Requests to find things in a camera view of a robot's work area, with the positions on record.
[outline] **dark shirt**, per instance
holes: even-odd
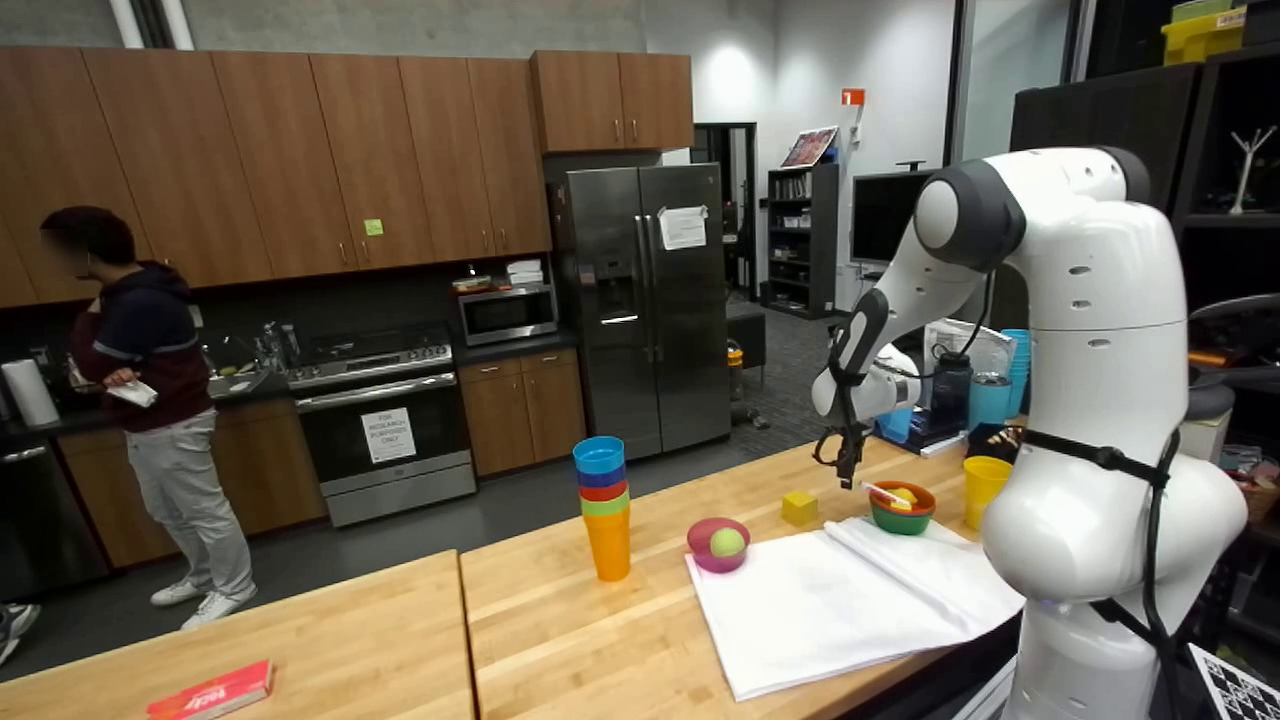
[[[164,430],[208,407],[208,368],[183,288],[168,265],[145,265],[103,284],[102,307],[80,311],[74,330],[74,360],[86,379],[103,385],[109,372],[135,368],[162,391],[152,407],[102,391],[130,433]]]

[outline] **lower cabinet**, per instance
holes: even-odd
[[[466,366],[460,375],[478,477],[568,456],[583,435],[574,350]]]
[[[126,433],[74,433],[59,452],[115,570],[177,553],[145,511]],[[219,407],[213,456],[248,535],[323,516],[292,402]]]

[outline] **yellow cup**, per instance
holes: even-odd
[[[634,571],[634,511],[583,516],[598,580],[624,580]]]
[[[986,516],[993,502],[1003,492],[1012,465],[1000,456],[968,456],[964,460],[964,523],[986,531]]]

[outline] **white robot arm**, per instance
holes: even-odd
[[[1134,187],[1145,168],[1100,148],[936,173],[813,385],[816,414],[842,416],[834,465],[851,483],[863,425],[900,398],[882,350],[956,311],[1000,265],[1027,282],[1027,448],[986,522],[993,570],[1027,596],[1003,718],[1149,718],[1170,633],[1244,528],[1236,483],[1177,456],[1184,275],[1170,221]]]

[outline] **white pants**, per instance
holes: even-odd
[[[213,465],[217,407],[168,430],[130,433],[130,465],[145,508],[188,562],[198,588],[219,596],[254,592],[245,528]]]

